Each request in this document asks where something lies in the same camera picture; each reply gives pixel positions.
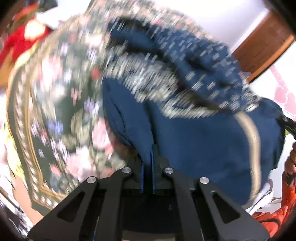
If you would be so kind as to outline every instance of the finger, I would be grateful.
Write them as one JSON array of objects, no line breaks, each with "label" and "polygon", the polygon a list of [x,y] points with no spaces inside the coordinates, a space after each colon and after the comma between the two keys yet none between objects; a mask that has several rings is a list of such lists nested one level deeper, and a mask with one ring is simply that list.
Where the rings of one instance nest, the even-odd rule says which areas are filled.
[{"label": "finger", "polygon": [[290,168],[289,161],[285,162],[285,172],[293,175],[293,170]]},{"label": "finger", "polygon": [[290,158],[292,162],[296,164],[296,152],[294,150],[290,152]]},{"label": "finger", "polygon": [[287,172],[291,175],[296,172],[296,166],[294,165],[290,157],[288,157],[285,167],[287,169]]}]

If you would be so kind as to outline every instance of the floral fabric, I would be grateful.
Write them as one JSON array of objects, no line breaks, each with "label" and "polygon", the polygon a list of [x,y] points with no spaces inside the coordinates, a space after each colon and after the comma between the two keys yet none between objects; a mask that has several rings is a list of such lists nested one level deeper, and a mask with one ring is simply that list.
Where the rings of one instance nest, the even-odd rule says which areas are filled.
[{"label": "floral fabric", "polygon": [[9,83],[8,123],[32,207],[42,215],[88,176],[108,177],[136,155],[115,138],[102,103],[107,26],[119,16],[212,38],[186,16],[150,1],[96,0],[22,56]]}]

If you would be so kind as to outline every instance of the cloth pile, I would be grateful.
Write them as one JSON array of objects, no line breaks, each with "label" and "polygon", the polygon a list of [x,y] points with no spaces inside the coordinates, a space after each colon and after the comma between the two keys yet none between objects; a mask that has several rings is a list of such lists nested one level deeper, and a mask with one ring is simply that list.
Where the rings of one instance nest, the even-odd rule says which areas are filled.
[{"label": "cloth pile", "polygon": [[[150,175],[152,144],[173,168],[207,176],[245,204],[277,165],[279,112],[249,90],[226,46],[187,16],[150,1],[93,0],[17,59],[7,158],[33,224],[87,177],[108,177],[137,154]],[[284,188],[281,220],[295,202]]]},{"label": "cloth pile", "polygon": [[12,69],[22,63],[23,54],[30,55],[36,44],[42,43],[52,32],[46,24],[36,20],[36,13],[54,7],[57,7],[55,0],[41,0],[38,4],[21,9],[0,38],[0,88],[3,88],[0,90],[0,206],[24,235],[43,216],[31,208],[24,171],[6,119],[7,101],[4,88],[9,83]]}]

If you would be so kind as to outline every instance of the orange jacket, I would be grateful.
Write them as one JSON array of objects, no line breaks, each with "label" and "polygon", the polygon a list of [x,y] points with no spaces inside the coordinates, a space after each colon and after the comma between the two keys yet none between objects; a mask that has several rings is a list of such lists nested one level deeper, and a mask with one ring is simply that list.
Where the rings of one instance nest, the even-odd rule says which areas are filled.
[{"label": "orange jacket", "polygon": [[286,175],[282,175],[282,200],[281,207],[273,213],[255,212],[252,217],[259,221],[269,232],[270,237],[274,236],[281,225],[288,218],[296,201],[296,182],[289,187],[285,182]]}]

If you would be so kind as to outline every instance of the screw head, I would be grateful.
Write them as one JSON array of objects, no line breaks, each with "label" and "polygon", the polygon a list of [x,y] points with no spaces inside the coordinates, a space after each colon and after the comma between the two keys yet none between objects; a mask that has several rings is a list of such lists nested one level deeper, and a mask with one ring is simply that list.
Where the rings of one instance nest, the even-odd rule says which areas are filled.
[{"label": "screw head", "polygon": [[122,172],[123,172],[123,173],[130,173],[130,172],[131,172],[131,169],[130,169],[129,167],[124,167],[124,168],[122,169]]},{"label": "screw head", "polygon": [[209,179],[208,179],[207,177],[201,177],[201,178],[200,178],[200,182],[201,182],[202,184],[208,184],[208,183],[209,183]]},{"label": "screw head", "polygon": [[96,182],[96,178],[95,178],[95,177],[89,177],[89,178],[87,179],[87,182],[88,182],[88,183],[95,183],[95,182]]},{"label": "screw head", "polygon": [[174,169],[173,168],[171,168],[171,167],[166,167],[165,168],[165,173],[167,173],[167,174],[171,174],[171,173],[173,173],[174,172]]}]

